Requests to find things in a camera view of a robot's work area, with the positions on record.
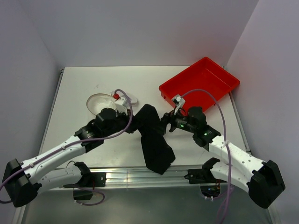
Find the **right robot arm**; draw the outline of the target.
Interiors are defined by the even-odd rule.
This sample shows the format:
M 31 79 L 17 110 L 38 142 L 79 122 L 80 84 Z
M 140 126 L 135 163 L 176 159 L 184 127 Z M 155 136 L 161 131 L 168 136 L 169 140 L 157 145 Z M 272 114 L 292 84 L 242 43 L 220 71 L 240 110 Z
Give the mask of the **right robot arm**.
M 202 176 L 207 182 L 215 179 L 231 182 L 247 192 L 259 207 L 268 208 L 285 190 L 278 165 L 272 160 L 258 159 L 224 138 L 209 126 L 201 107 L 191 107 L 186 115 L 176 108 L 160 119 L 159 130 L 166 133 L 181 129 L 192 133 L 193 140 L 208 152 L 216 155 L 202 165 Z

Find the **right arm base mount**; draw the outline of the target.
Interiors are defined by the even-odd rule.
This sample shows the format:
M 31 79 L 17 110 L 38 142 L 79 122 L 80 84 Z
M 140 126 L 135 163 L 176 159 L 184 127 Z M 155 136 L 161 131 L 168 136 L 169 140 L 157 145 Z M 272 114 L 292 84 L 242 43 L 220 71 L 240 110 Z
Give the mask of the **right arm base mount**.
M 216 179 L 210 170 L 203 168 L 189 169 L 184 178 L 189 184 L 200 185 L 200 193 L 205 200 L 213 201 L 224 195 L 224 193 L 221 193 L 221 183 L 225 181 Z

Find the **white bra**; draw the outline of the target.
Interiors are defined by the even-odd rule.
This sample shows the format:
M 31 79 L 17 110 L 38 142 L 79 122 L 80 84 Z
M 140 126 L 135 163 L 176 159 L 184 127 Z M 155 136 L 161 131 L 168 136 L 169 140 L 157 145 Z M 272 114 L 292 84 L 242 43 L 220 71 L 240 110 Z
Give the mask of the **white bra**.
M 115 109 L 114 101 L 109 98 L 98 98 L 95 99 L 91 106 L 93 113 L 96 115 L 100 113 L 103 109 Z

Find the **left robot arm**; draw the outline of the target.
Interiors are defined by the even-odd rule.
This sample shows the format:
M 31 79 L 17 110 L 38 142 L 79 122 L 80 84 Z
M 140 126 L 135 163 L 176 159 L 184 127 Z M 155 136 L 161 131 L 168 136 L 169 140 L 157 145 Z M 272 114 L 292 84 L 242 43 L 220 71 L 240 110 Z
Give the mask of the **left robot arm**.
M 130 109 L 123 112 L 103 109 L 86 126 L 53 149 L 23 162 L 11 160 L 6 165 L 0 186 L 10 199 L 1 201 L 1 204 L 12 203 L 16 208 L 22 207 L 39 194 L 64 185 L 83 189 L 91 180 L 91 171 L 84 162 L 75 162 L 64 169 L 58 166 L 126 132 L 132 119 Z

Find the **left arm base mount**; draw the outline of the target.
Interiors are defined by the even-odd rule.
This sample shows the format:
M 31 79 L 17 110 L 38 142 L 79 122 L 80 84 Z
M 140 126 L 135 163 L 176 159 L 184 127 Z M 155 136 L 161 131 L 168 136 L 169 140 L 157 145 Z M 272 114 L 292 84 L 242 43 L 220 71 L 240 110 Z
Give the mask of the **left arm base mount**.
M 72 186 L 74 202 L 81 206 L 95 206 L 104 202 L 105 194 L 98 190 L 106 184 L 106 173 L 91 173 L 90 176 Z M 98 202 L 91 202 L 93 196 L 99 196 Z

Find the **black garment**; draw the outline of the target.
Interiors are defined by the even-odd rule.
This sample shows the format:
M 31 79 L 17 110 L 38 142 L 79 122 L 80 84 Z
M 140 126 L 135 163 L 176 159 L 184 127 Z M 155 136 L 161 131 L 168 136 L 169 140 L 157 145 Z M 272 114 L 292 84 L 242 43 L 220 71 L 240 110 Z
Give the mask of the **black garment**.
M 133 116 L 127 132 L 138 131 L 141 134 L 141 146 L 146 167 L 163 175 L 176 157 L 163 135 L 156 130 L 159 122 L 160 119 L 156 108 L 145 104 Z

